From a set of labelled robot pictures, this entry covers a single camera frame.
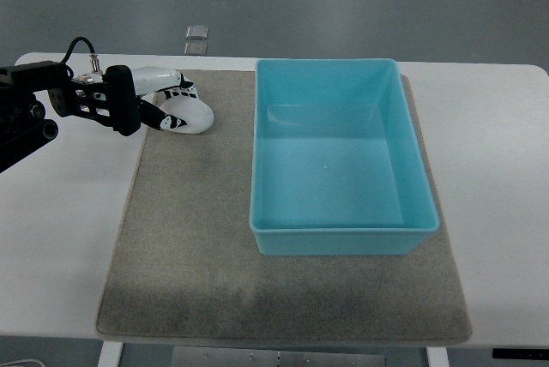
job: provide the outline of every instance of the small metal plate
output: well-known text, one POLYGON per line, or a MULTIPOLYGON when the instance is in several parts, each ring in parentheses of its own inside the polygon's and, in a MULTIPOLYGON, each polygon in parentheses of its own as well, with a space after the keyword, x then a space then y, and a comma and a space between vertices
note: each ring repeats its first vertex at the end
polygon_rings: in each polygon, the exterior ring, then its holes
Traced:
POLYGON ((186 39, 206 39, 208 37, 208 27, 189 26, 187 27, 186 39))
POLYGON ((385 367, 385 357, 331 352, 281 352, 277 367, 385 367))
POLYGON ((278 352, 235 348, 175 347, 172 367, 276 367, 278 352))
POLYGON ((175 347, 172 367, 385 367, 385 356, 175 347))
POLYGON ((205 56, 206 48, 208 44, 206 43, 185 43, 185 56, 205 56))

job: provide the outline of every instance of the gray felt mat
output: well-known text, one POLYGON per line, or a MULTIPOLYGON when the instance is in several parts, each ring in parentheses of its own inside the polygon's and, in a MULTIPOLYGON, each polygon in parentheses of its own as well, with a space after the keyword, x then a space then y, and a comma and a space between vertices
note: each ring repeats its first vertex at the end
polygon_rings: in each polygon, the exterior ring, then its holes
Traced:
POLYGON ((248 226, 254 73, 185 71, 215 114, 150 129, 97 315, 104 340, 190 346, 444 346, 471 334, 441 228, 405 256, 262 256, 248 226))

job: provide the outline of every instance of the black cable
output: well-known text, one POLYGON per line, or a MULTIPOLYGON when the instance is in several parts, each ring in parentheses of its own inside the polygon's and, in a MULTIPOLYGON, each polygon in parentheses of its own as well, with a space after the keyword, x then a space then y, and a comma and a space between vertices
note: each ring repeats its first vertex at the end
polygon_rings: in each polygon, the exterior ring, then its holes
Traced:
POLYGON ((89 39, 87 39, 86 37, 76 37, 70 43, 69 49, 67 50, 65 57, 63 57, 63 60, 61 60, 61 63, 67 63, 67 61, 69 61, 69 57, 72 54, 72 51, 75 49, 75 46, 79 41, 85 42, 87 44, 87 48, 89 48, 89 52, 91 54, 95 54, 94 46, 92 45, 92 43, 90 43, 89 39))

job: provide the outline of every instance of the white table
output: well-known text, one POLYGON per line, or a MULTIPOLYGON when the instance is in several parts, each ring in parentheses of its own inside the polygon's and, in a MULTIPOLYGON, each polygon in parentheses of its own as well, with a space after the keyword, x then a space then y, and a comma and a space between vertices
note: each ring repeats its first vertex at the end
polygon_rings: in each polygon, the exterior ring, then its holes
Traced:
MULTIPOLYGON (((18 63, 63 54, 30 53, 18 63)), ((255 58, 100 56, 101 67, 253 70, 255 58)), ((74 54, 76 74, 88 56, 74 54)), ((466 346, 549 346, 549 77, 527 65, 399 63, 410 79, 473 324, 466 346)), ((0 175, 0 335, 94 338, 143 128, 60 118, 0 175)))

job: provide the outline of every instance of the blue plastic bin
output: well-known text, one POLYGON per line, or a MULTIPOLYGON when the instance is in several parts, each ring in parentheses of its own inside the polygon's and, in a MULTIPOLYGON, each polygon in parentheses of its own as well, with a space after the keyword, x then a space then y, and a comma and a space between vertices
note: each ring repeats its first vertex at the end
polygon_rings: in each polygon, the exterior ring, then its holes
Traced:
POLYGON ((438 227, 395 61, 258 61, 250 228, 264 255, 402 255, 438 227))

